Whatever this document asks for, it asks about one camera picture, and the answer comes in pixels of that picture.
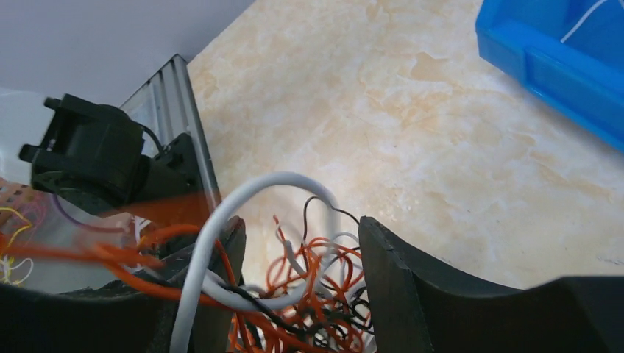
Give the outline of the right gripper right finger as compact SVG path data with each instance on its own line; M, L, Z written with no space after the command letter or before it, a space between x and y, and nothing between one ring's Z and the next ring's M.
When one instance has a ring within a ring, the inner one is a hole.
M379 352L621 352L623 278L527 290L463 272L372 217L358 235Z

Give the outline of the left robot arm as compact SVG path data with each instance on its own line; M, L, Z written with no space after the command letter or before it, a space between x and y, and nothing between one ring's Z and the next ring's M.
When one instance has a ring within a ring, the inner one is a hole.
M65 94L48 97L52 120L38 145L24 144L35 190L59 196L91 215L131 213L173 221L187 207L200 210L203 185L191 136L179 134L157 154L143 153L146 126L121 109Z

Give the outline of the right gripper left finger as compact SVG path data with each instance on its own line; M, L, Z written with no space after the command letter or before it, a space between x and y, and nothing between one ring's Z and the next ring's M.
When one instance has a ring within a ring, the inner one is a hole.
M246 247L238 216L221 241L236 282ZM181 289L192 246L165 257L159 275ZM1 284L1 352L169 352L177 303L141 293L120 280L99 289L49 294ZM198 307L187 352L226 352L232 313Z

